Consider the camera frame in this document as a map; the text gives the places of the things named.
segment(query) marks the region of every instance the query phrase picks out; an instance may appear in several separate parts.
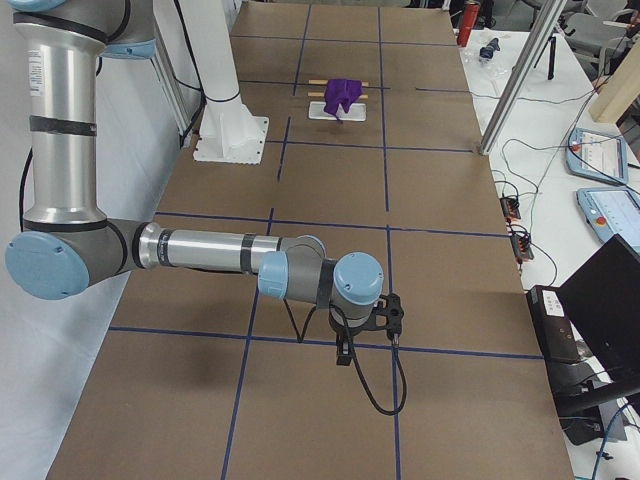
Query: black monitor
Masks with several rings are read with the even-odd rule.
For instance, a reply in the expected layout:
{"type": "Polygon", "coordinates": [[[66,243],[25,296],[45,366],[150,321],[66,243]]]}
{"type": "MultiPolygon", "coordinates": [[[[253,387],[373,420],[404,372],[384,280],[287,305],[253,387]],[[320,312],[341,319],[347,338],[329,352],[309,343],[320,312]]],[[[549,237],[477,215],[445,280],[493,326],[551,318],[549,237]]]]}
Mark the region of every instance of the black monitor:
{"type": "Polygon", "coordinates": [[[614,235],[557,290],[567,317],[614,383],[556,397],[560,415],[640,400],[640,255],[614,235]]]}

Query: white wall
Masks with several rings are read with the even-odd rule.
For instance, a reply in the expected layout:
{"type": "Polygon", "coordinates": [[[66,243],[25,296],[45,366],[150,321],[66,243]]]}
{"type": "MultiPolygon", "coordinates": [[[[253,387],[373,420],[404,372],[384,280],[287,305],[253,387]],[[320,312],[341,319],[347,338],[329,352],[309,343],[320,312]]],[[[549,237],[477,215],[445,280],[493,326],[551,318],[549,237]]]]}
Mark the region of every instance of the white wall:
{"type": "MultiPolygon", "coordinates": [[[[223,0],[227,21],[233,0],[223,0]]],[[[156,17],[177,76],[195,84],[172,0],[156,17]]],[[[0,1],[0,251],[18,233],[29,151],[25,43],[0,1]]],[[[105,60],[97,88],[98,202],[110,217],[149,219],[178,155],[177,127],[148,61],[105,60]]],[[[185,92],[193,111],[197,99],[185,92]]],[[[31,192],[28,188],[27,208],[31,192]]],[[[0,267],[0,478],[45,478],[118,303],[126,276],[63,301],[24,293],[0,267]]]]}

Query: blue cable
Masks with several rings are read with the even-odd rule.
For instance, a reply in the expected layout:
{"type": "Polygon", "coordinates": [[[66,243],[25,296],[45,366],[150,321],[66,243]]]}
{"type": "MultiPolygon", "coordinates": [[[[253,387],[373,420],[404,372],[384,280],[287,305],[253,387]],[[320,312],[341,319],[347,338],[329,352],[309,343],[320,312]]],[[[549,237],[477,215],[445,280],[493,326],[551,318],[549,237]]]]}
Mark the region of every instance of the blue cable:
{"type": "Polygon", "coordinates": [[[602,458],[602,454],[604,453],[604,446],[607,444],[607,440],[609,440],[609,433],[611,432],[611,428],[613,427],[614,422],[620,416],[620,414],[624,411],[624,409],[630,406],[631,406],[630,403],[625,403],[623,406],[621,406],[618,409],[618,411],[613,415],[613,417],[611,417],[611,420],[609,420],[609,425],[607,425],[607,430],[604,432],[604,437],[602,437],[600,450],[598,450],[598,453],[596,456],[596,464],[593,466],[593,474],[591,474],[591,480],[596,480],[596,475],[598,474],[598,467],[600,466],[600,459],[602,458]]]}

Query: white label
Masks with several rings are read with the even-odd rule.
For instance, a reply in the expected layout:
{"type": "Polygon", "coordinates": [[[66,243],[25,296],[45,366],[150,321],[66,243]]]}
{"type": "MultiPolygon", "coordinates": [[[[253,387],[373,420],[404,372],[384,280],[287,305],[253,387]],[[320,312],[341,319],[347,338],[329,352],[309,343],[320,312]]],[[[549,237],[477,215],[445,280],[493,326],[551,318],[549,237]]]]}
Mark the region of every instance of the white label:
{"type": "Polygon", "coordinates": [[[556,292],[543,290],[542,300],[547,315],[549,315],[550,317],[564,317],[564,310],[562,309],[562,305],[560,304],[560,300],[558,300],[556,292]]]}
{"type": "Polygon", "coordinates": [[[44,66],[40,50],[29,50],[29,91],[32,97],[44,95],[44,66]]]}

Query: white table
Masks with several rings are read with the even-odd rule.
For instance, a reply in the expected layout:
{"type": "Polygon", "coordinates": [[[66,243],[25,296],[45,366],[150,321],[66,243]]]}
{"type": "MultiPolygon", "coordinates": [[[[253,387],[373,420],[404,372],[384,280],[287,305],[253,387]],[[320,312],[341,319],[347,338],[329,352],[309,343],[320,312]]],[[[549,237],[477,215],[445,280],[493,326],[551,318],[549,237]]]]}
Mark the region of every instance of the white table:
{"type": "MultiPolygon", "coordinates": [[[[476,95],[474,106],[483,132],[498,101],[478,95],[499,96],[502,93],[527,35],[525,32],[474,31],[467,47],[460,50],[469,89],[476,95]],[[496,52],[488,64],[481,65],[478,52],[494,37],[500,39],[501,51],[496,52]]],[[[555,78],[551,81],[547,80],[548,55],[547,49],[538,68],[529,74],[520,97],[562,101],[591,91],[591,83],[561,36],[558,36],[557,40],[555,78]]],[[[518,100],[496,146],[490,153],[491,167],[503,172],[506,180],[512,182],[521,194],[532,192],[532,185],[508,172],[501,148],[510,139],[518,139],[535,147],[563,145],[566,143],[567,130],[587,98],[588,96],[585,96],[580,100],[560,105],[518,100]]],[[[581,115],[577,126],[613,135],[620,133],[613,124],[595,123],[589,115],[588,107],[581,115]]],[[[536,184],[544,177],[533,212],[534,196],[526,195],[520,199],[520,211],[523,216],[521,224],[532,231],[533,243],[555,260],[558,274],[553,284],[556,286],[561,285],[601,246],[591,227],[585,222],[584,214],[576,203],[575,192],[583,187],[606,186],[570,175],[565,166],[565,152],[566,149],[536,151],[513,141],[505,148],[505,157],[512,171],[536,184]]],[[[629,159],[635,160],[630,150],[628,156],[629,159]]],[[[630,185],[639,189],[640,171],[630,169],[629,175],[630,185]]],[[[503,179],[499,172],[494,172],[494,177],[496,180],[503,179]]],[[[497,184],[496,187],[500,193],[503,185],[497,184]]],[[[507,186],[505,193],[514,192],[507,186]]],[[[522,285],[526,290],[536,284],[547,285],[554,277],[552,263],[539,251],[534,250],[534,254],[536,258],[523,266],[522,285]]],[[[598,479],[640,476],[640,434],[633,428],[626,430],[629,441],[607,444],[605,451],[613,455],[614,459],[601,461],[598,479]]],[[[567,440],[567,448],[577,478],[591,478],[595,452],[599,447],[600,439],[580,447],[573,446],[567,440]]]]}

